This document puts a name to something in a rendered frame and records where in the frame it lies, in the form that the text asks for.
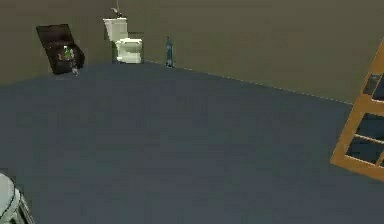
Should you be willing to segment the white toilet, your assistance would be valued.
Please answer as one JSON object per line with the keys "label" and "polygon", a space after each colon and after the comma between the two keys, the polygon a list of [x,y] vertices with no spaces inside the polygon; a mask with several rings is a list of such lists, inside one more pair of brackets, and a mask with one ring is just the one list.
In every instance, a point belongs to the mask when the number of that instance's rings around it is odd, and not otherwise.
{"label": "white toilet", "polygon": [[142,62],[143,40],[130,38],[126,18],[104,19],[108,39],[116,46],[118,62],[139,64]]}

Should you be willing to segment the pale grey round stool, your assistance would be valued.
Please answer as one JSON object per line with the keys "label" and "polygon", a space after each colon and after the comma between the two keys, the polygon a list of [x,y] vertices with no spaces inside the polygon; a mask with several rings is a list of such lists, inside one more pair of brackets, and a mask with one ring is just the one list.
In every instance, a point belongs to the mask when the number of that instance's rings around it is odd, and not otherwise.
{"label": "pale grey round stool", "polygon": [[0,173],[0,224],[35,224],[24,195],[3,173]]}

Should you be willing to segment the orange wooden door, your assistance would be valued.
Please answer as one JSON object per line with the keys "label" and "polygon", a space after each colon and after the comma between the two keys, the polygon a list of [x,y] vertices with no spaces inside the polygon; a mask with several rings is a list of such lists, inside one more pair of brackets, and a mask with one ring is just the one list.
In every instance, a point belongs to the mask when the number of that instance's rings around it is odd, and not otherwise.
{"label": "orange wooden door", "polygon": [[330,162],[384,182],[384,38]]}

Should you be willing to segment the dark brown shelf unit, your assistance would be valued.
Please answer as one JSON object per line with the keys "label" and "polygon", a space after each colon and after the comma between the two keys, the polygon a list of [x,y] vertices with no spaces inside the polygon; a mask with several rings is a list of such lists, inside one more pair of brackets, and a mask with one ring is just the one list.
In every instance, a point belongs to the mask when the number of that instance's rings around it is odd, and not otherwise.
{"label": "dark brown shelf unit", "polygon": [[74,51],[77,68],[81,69],[84,66],[85,55],[75,43],[68,24],[40,25],[36,27],[36,31],[54,75],[72,71],[69,62],[63,56],[65,46]]}

